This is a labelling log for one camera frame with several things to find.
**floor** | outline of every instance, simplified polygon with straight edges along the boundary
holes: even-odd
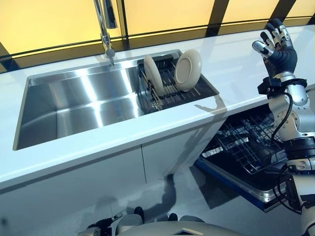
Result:
[[[194,215],[248,236],[300,235],[300,216],[282,206],[264,213],[196,167],[135,189],[117,201],[98,204],[23,232],[24,236],[76,236],[102,218],[119,212],[145,211],[146,222],[167,220],[174,212],[180,218]],[[115,229],[118,221],[113,223]]]

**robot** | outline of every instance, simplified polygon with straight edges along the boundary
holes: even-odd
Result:
[[[305,91],[307,82],[294,76],[297,54],[290,36],[278,19],[271,20],[265,32],[261,33],[264,42],[255,41],[254,50],[262,55],[269,76],[258,86],[260,94],[267,95],[269,108],[274,116],[275,131],[278,133],[288,161],[275,181],[278,193],[274,194],[287,209],[301,215],[302,236],[315,236],[315,115],[310,109],[310,99]],[[286,194],[280,190],[280,176],[288,169]],[[91,225],[79,236],[102,236],[101,228],[106,228],[121,215]],[[184,220],[169,220],[143,224],[143,216],[135,212],[127,215],[118,224],[116,235],[121,236],[166,236],[166,235],[204,235],[204,236],[241,236],[234,231],[207,224],[194,217]]]

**robot finger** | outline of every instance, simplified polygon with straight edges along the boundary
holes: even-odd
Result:
[[[252,43],[252,48],[254,48],[256,52],[260,53],[264,59],[267,59],[275,52],[261,41],[255,41]]]
[[[264,31],[260,33],[260,37],[263,39],[264,43],[271,49],[275,48],[274,42],[268,37],[268,35]]]
[[[278,29],[275,28],[271,23],[267,23],[266,30],[270,32],[275,43],[275,48],[279,49],[281,46],[281,38]]]
[[[283,23],[279,19],[272,19],[271,23],[279,31],[281,46],[292,46],[290,35]]]

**dishwasher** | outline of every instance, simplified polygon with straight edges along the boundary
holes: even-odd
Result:
[[[229,116],[195,162],[264,212],[280,204],[272,188],[287,161],[279,136],[271,141],[273,120],[268,104]]]

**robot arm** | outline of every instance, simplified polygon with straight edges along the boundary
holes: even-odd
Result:
[[[288,169],[292,174],[286,181],[286,196],[283,195],[291,208],[286,207],[302,215],[304,235],[315,236],[315,114],[305,91],[306,80],[293,74],[297,54],[285,26],[273,19],[266,29],[273,40],[262,32],[264,42],[252,44],[262,55],[269,74],[258,86],[258,92],[267,95],[274,115],[272,139],[278,133],[283,141],[288,161],[282,170]]]

